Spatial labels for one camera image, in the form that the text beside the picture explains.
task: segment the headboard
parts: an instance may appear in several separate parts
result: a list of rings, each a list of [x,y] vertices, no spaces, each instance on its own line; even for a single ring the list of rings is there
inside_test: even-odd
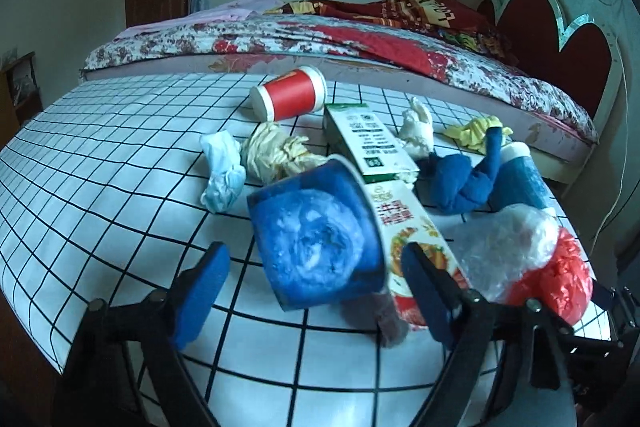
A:
[[[510,41],[518,67],[564,90],[602,133],[620,87],[613,32],[584,14],[568,26],[558,0],[483,0],[478,11]]]

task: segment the light blue crumpled plastic bag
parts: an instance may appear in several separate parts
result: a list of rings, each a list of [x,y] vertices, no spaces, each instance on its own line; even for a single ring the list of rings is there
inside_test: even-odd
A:
[[[200,145],[209,163],[209,182],[200,203],[209,212],[223,212],[238,199],[246,179],[240,144],[228,131],[220,131],[200,136]]]

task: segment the green and white carton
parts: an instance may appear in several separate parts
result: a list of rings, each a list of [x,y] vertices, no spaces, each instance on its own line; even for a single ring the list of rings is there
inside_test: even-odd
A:
[[[346,156],[365,183],[402,180],[413,187],[418,166],[366,103],[328,103],[322,127],[335,152]]]

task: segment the blue paper cup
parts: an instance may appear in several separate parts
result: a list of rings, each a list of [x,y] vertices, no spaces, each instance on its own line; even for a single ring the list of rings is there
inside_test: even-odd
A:
[[[497,212],[505,206],[524,203],[556,217],[551,204],[551,191],[531,158],[526,143],[512,142],[500,150],[500,170],[489,206]]]
[[[364,183],[342,156],[247,197],[264,272],[283,310],[382,290],[382,231]]]

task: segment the table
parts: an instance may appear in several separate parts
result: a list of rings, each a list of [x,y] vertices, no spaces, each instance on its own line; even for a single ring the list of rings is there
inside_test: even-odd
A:
[[[223,241],[231,271],[206,324],[184,350],[188,370],[224,427],[404,427],[430,392],[447,353],[428,332],[383,348],[363,307],[283,312],[255,248],[248,180],[225,213],[200,204],[208,177],[199,137],[226,129],[238,139],[257,125],[248,93],[269,77],[159,74],[87,82],[22,129],[0,152],[2,291],[59,371],[87,302],[142,300],[168,287]],[[332,102],[366,102],[396,132],[403,92],[328,83]],[[426,99],[440,155],[460,151],[442,135],[480,113]],[[282,122],[326,154],[320,114]],[[474,162],[480,156],[463,151]],[[446,239],[463,216],[443,216],[418,181],[417,196]],[[557,201],[559,220],[573,229]],[[578,333],[609,338],[607,315],[591,304]],[[490,346],[465,423],[481,413],[499,346]],[[139,350],[134,368],[150,418],[163,416]]]

